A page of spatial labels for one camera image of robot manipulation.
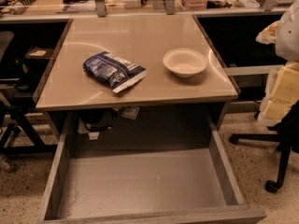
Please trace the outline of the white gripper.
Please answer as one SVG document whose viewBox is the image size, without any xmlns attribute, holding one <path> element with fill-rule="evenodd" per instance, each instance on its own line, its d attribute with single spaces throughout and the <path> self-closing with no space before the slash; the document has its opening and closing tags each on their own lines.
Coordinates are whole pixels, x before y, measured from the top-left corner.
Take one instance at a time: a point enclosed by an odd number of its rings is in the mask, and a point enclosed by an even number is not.
<svg viewBox="0 0 299 224">
<path fill-rule="evenodd" d="M 258 121 L 264 126 L 275 126 L 299 100 L 299 0 L 295 0 L 282 15 L 256 36 L 256 41 L 276 43 L 277 56 L 287 62 L 272 69 L 267 77 L 265 97 L 260 105 Z"/>
</svg>

